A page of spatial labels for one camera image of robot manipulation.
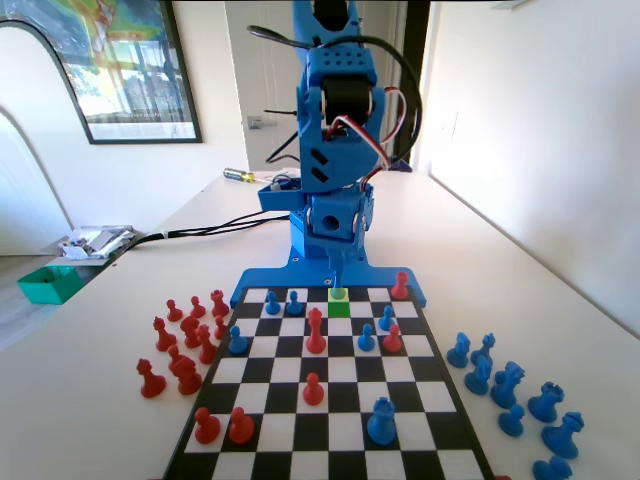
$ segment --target chessboard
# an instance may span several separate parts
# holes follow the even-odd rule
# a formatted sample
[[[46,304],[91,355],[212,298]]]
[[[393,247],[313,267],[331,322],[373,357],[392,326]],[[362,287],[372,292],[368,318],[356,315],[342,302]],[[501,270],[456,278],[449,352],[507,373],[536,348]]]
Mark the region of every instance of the chessboard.
[[[304,307],[298,317],[285,308],[292,290]],[[407,300],[396,301],[390,290],[349,287],[347,297],[336,301],[328,288],[245,289],[229,326],[240,328],[248,348],[238,356],[229,353],[227,332],[164,479],[495,478],[423,310],[411,291]],[[282,307],[275,315],[266,312],[268,291]],[[395,353],[383,347],[389,333],[378,326],[388,305],[403,342]],[[317,355],[305,347],[313,308],[322,312],[327,339]],[[357,344],[365,324],[377,340],[368,352]],[[325,392],[316,406],[302,395],[311,372]],[[380,397],[396,412],[397,436],[385,447],[367,433]],[[220,434],[210,444],[194,436],[194,414],[202,406],[220,420]],[[255,421],[255,433],[243,445],[227,435],[234,407]]]

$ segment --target green container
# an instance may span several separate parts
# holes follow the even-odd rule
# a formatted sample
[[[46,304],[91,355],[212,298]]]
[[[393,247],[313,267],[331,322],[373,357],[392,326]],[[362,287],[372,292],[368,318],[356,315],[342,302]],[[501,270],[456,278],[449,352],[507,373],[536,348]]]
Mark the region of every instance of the green container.
[[[18,285],[31,303],[55,305],[62,305],[84,287],[75,267],[42,267],[22,277]]]

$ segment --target red pawn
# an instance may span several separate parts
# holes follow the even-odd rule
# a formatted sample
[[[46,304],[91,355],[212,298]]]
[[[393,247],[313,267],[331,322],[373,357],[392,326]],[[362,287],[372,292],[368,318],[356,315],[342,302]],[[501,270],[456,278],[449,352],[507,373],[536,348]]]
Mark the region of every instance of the red pawn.
[[[322,353],[327,346],[327,341],[320,333],[322,312],[317,308],[313,308],[309,312],[309,326],[311,327],[311,335],[307,338],[307,350],[315,354]]]
[[[389,335],[384,337],[382,341],[384,348],[391,353],[395,353],[402,348],[402,340],[400,340],[400,327],[397,324],[391,325]]]
[[[398,272],[396,275],[396,284],[391,289],[391,297],[394,300],[406,300],[409,298],[409,289],[407,289],[407,282],[409,281],[409,275],[407,272]]]
[[[309,405],[318,405],[324,398],[324,388],[318,383],[318,375],[310,373],[307,375],[307,386],[302,392],[304,401]]]
[[[159,339],[156,342],[156,348],[158,350],[160,350],[161,352],[166,352],[171,345],[176,344],[176,336],[167,333],[167,331],[164,329],[164,320],[162,320],[160,317],[156,317],[156,319],[153,321],[153,328],[158,331]]]
[[[242,445],[247,443],[253,436],[256,424],[253,418],[244,414],[244,410],[236,407],[231,412],[231,428],[229,429],[229,438],[233,443]]]
[[[196,440],[200,443],[211,443],[218,438],[220,433],[220,420],[209,413],[207,407],[200,407],[194,415],[198,426],[196,427]]]
[[[200,361],[205,365],[209,365],[213,362],[213,359],[216,357],[216,353],[218,353],[218,347],[211,343],[211,334],[209,333],[209,327],[207,325],[200,325],[198,330],[196,330],[198,334],[198,340],[202,344],[202,351],[200,352]]]
[[[167,307],[169,307],[169,314],[167,320],[170,322],[177,322],[182,318],[182,310],[176,308],[176,302],[173,300],[167,300]]]
[[[180,324],[180,330],[184,332],[184,344],[187,348],[196,348],[200,346],[200,340],[198,340],[198,335],[196,334],[196,329],[200,325],[197,318],[189,315],[185,318]]]
[[[144,385],[140,389],[140,393],[144,398],[153,398],[162,393],[167,381],[162,375],[154,375],[151,373],[151,363],[149,360],[141,358],[138,361],[138,373],[144,377]]]
[[[195,318],[204,317],[204,314],[207,313],[207,309],[200,305],[200,300],[195,295],[191,297],[191,305],[193,308],[191,309],[191,316]]]
[[[213,293],[211,293],[211,300],[213,300],[213,310],[211,310],[211,313],[213,313],[214,317],[218,315],[224,317],[229,313],[229,305],[222,301],[223,297],[224,294],[222,290],[214,290]]]

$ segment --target blue mounting plate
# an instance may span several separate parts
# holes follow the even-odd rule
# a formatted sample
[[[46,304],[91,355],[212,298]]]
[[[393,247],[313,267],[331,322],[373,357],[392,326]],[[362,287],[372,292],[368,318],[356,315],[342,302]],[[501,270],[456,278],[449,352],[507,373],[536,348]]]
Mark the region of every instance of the blue mounting plate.
[[[345,264],[342,286],[392,287],[398,272],[409,275],[407,285],[413,290],[418,304],[426,307],[427,299],[409,268],[372,267],[364,252],[358,260]],[[304,258],[291,247],[289,261],[284,267],[250,268],[244,271],[231,297],[231,308],[235,308],[246,287],[331,287],[332,278],[333,272],[329,270],[327,258]]]

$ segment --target blue pawn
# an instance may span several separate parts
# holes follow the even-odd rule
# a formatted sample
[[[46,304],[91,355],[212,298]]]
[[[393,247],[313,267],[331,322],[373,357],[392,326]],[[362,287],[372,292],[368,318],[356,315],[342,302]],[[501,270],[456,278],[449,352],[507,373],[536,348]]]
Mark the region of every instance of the blue pawn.
[[[571,437],[583,427],[582,415],[579,412],[568,412],[562,417],[562,425],[559,427],[548,426],[542,429],[542,440],[556,455],[573,460],[578,456],[578,447]]]
[[[358,337],[358,347],[363,352],[370,352],[376,346],[376,341],[371,337],[372,333],[373,327],[365,323],[364,327],[362,327],[362,335]]]
[[[519,437],[524,431],[520,421],[522,417],[524,417],[524,408],[516,403],[511,410],[498,415],[498,425],[507,435]]]
[[[480,355],[476,361],[476,369],[464,377],[464,384],[476,395],[484,395],[489,390],[489,377],[491,365],[484,355]]]
[[[515,362],[507,362],[504,372],[496,373],[496,382],[499,383],[491,387],[493,401],[502,408],[514,406],[516,404],[516,396],[513,391],[522,380],[522,377],[524,377],[524,370]]]
[[[454,367],[466,367],[467,363],[469,363],[467,353],[469,353],[470,347],[471,342],[469,341],[469,337],[462,332],[458,333],[458,336],[456,337],[456,346],[447,352],[447,360]]]
[[[533,464],[533,476],[536,480],[566,480],[573,472],[563,458],[554,455],[549,463],[538,460]]]
[[[300,315],[302,315],[302,310],[304,310],[304,307],[298,301],[298,292],[293,290],[289,294],[289,300],[290,300],[290,302],[287,305],[287,312],[289,312],[289,315],[291,315],[292,317],[299,317]]]
[[[267,293],[267,313],[269,315],[275,315],[280,311],[280,304],[276,300],[276,292]]]
[[[240,336],[240,327],[234,325],[229,330],[231,333],[231,341],[229,342],[229,352],[232,355],[242,355],[247,350],[247,339]]]
[[[391,328],[391,325],[393,325],[393,319],[391,318],[392,315],[393,309],[391,308],[391,306],[387,305],[386,307],[384,307],[384,315],[382,316],[380,321],[378,321],[378,326],[385,332],[388,332]]]
[[[480,348],[480,350],[475,350],[471,352],[471,363],[475,365],[476,361],[478,360],[478,356],[482,355],[484,358],[487,359],[487,361],[489,362],[489,365],[493,365],[493,360],[491,360],[491,357],[489,356],[489,349],[493,347],[495,344],[496,344],[496,339],[493,336],[493,333],[485,335],[484,338],[482,339],[482,348]]]
[[[556,412],[556,403],[560,403],[564,400],[564,390],[558,385],[554,385],[552,382],[546,382],[540,388],[542,395],[539,397],[531,397],[529,403],[529,411],[531,415],[536,417],[541,422],[552,423],[558,418],[558,412]]]
[[[389,445],[396,438],[396,425],[393,422],[396,409],[385,397],[376,400],[373,415],[367,422],[367,432],[374,443]]]

